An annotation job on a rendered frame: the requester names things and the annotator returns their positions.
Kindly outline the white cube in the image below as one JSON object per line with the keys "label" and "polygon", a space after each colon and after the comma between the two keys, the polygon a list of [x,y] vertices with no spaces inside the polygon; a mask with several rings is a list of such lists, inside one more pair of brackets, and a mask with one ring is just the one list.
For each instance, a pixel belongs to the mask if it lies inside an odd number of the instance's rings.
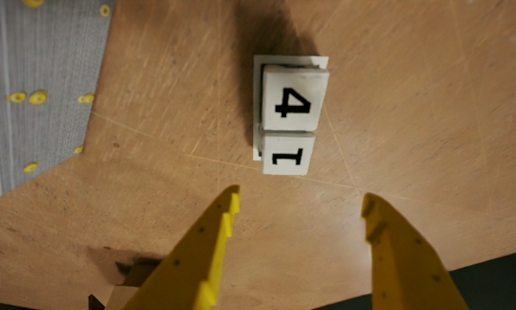
{"label": "white cube", "polygon": [[314,65],[265,65],[263,129],[314,131],[328,77],[327,69]]}
{"label": "white cube", "polygon": [[312,131],[262,128],[262,173],[305,176],[314,140]]}

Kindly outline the open brown cardboard box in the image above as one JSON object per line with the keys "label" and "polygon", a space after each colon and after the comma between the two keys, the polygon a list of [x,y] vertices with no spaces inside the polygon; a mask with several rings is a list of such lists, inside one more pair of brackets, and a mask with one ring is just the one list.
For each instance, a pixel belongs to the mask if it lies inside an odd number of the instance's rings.
{"label": "open brown cardboard box", "polygon": [[105,306],[93,295],[88,296],[89,310],[121,310],[158,265],[135,263],[122,285],[116,284]]}

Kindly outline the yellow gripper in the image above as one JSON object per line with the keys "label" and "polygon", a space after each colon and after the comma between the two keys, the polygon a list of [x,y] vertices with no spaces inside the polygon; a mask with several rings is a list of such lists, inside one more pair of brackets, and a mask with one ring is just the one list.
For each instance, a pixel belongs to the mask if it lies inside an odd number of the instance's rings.
{"label": "yellow gripper", "polygon": [[[240,186],[225,188],[122,310],[215,306]],[[360,218],[371,245],[372,310],[469,310],[438,253],[388,201],[367,192]]]}

